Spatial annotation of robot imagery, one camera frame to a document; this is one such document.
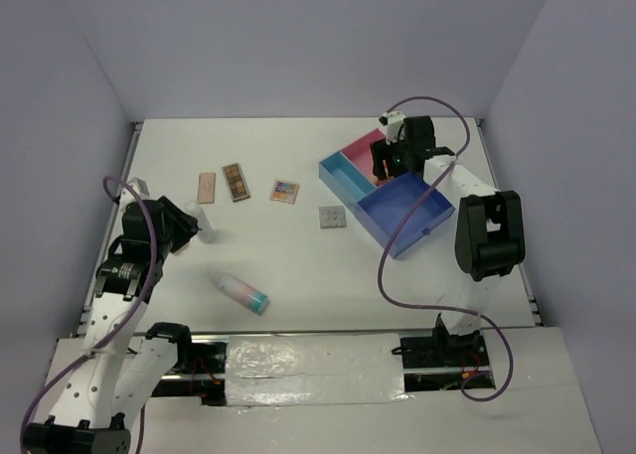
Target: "colorful eyeshadow palette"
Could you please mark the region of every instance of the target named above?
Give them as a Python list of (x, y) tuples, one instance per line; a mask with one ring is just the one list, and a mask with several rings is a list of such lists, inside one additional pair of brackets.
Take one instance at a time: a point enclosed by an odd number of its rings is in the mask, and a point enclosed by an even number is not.
[(271, 196), (269, 198), (280, 203), (294, 204), (299, 188), (300, 185), (298, 185), (298, 183), (277, 179), (274, 182), (274, 187), (271, 190)]
[(249, 189), (245, 183), (245, 178), (242, 176), (239, 163), (234, 163), (222, 168), (223, 174), (226, 177), (228, 183), (228, 189), (230, 189), (230, 196), (232, 196), (232, 202), (237, 203), (243, 199), (249, 198)]

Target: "white table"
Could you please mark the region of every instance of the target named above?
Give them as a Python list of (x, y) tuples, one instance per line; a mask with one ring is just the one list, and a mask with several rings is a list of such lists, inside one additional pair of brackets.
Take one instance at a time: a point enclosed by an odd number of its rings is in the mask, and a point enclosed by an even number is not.
[[(142, 452), (600, 454), (559, 329), (505, 333), (517, 368), (508, 391), (493, 402), (474, 403), (458, 391), (419, 392), (387, 404), (251, 409), (201, 406), (197, 398), (153, 398), (147, 404)], [(506, 354), (492, 331), (485, 340), (495, 383), (501, 383)], [(80, 339), (60, 340), (50, 378), (80, 346)], [(37, 421), (46, 419), (65, 383), (45, 397)], [(136, 443), (138, 426), (131, 431)]]
[[(462, 162), (492, 184), (474, 119)], [(435, 118), (439, 145), (459, 148), (456, 118)], [(198, 175), (217, 173), (217, 196), (204, 205), (216, 242), (193, 239), (171, 256), (138, 326), (157, 321), (193, 332), (398, 330), (431, 328), (436, 313), (402, 310), (383, 300), (376, 285), (382, 248), (347, 213), (347, 228), (320, 229), (318, 207), (340, 201), (318, 179), (318, 162), (376, 128), (375, 118), (151, 119), (139, 138), (129, 177), (144, 179), (153, 197), (175, 204), (196, 199)], [(239, 162), (251, 198), (232, 203), (221, 167)], [(300, 184), (296, 204), (269, 199), (276, 178)], [(389, 260), (388, 291), (417, 303), (454, 303), (449, 281), (458, 268), (452, 253), (453, 220), (403, 255)], [(111, 239), (120, 233), (117, 217)], [(218, 292), (207, 278), (214, 267), (266, 293), (270, 305), (255, 316)], [(504, 279), (486, 312), (500, 325), (535, 325), (520, 271)]]

